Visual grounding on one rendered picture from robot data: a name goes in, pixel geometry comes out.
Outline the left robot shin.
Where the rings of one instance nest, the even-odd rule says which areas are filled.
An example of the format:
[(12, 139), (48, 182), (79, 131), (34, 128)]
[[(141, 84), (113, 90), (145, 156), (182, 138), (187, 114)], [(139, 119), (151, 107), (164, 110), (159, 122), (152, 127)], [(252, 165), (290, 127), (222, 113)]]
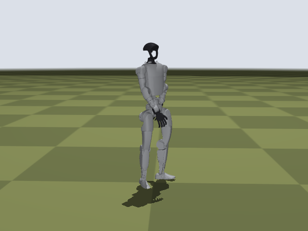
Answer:
[[(157, 159), (159, 162), (159, 174), (161, 173), (163, 175), (166, 161), (167, 161), (167, 153), (168, 153), (168, 144), (167, 147), (163, 150), (157, 150)], [(161, 175), (160, 174), (160, 175)]]

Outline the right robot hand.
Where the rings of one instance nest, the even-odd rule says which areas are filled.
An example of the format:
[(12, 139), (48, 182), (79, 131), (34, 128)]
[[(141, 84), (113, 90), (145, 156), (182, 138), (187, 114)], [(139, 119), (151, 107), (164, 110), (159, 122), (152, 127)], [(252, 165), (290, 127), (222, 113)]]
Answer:
[[(159, 128), (160, 128), (160, 123), (161, 123), (161, 127), (163, 127), (163, 125), (165, 126), (167, 124), (166, 120), (167, 117), (165, 115), (163, 115), (162, 113), (160, 113), (160, 109), (158, 112), (155, 112), (154, 109), (152, 108), (153, 113), (156, 115), (156, 120), (158, 121), (159, 124)], [(165, 120), (166, 119), (166, 120)], [(160, 121), (160, 122), (159, 122)], [(165, 122), (165, 123), (164, 123)], [(162, 124), (163, 123), (163, 124)]]

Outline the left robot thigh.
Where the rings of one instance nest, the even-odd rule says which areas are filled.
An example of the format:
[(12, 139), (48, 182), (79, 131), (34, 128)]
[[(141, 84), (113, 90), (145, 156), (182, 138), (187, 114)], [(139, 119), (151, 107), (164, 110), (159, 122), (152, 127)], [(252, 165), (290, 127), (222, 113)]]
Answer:
[[(167, 117), (167, 124), (163, 127), (161, 127), (161, 132), (163, 139), (160, 139), (157, 141), (156, 146), (158, 149), (163, 150), (166, 148), (167, 144), (169, 143), (170, 137), (171, 137), (171, 132), (172, 132), (172, 118), (171, 118), (171, 113), (168, 109), (162, 107), (162, 114)], [(165, 123), (165, 122), (164, 122)], [(162, 123), (163, 124), (163, 123)]]

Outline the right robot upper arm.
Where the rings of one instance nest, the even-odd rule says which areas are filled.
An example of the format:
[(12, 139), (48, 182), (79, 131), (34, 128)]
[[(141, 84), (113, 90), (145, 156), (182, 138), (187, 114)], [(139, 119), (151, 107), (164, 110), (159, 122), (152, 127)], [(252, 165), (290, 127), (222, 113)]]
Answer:
[(142, 88), (147, 88), (148, 93), (150, 93), (150, 91), (151, 91), (150, 88), (146, 87), (145, 73), (146, 73), (146, 66), (145, 65), (136, 68), (136, 75), (138, 76), (140, 89), (142, 90)]

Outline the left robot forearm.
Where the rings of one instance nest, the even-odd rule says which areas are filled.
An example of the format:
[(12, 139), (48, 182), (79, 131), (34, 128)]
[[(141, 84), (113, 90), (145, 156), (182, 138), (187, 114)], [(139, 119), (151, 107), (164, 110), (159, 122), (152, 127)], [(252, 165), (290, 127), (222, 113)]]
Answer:
[(163, 104), (165, 102), (165, 96), (166, 96), (166, 91), (163, 92), (163, 94), (159, 95), (159, 103)]

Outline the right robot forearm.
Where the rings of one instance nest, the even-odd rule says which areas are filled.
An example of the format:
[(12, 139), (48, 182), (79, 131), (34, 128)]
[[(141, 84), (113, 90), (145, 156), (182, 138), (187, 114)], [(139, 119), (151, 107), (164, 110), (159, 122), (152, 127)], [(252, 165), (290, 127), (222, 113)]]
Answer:
[(142, 88), (141, 92), (142, 92), (144, 99), (148, 102), (149, 107), (151, 109), (153, 108), (155, 112), (158, 112), (159, 108), (156, 105), (156, 102), (154, 101), (154, 99), (152, 98), (152, 95), (148, 93), (147, 88)]

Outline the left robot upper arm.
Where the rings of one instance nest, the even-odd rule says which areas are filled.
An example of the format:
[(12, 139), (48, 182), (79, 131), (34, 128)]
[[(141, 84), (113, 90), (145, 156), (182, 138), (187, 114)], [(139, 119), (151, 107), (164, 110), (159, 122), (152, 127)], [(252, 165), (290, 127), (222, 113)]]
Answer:
[(163, 91), (166, 91), (168, 89), (168, 85), (165, 83), (165, 81), (167, 79), (168, 67), (166, 65), (163, 65), (163, 68), (164, 68), (164, 89), (163, 89)]

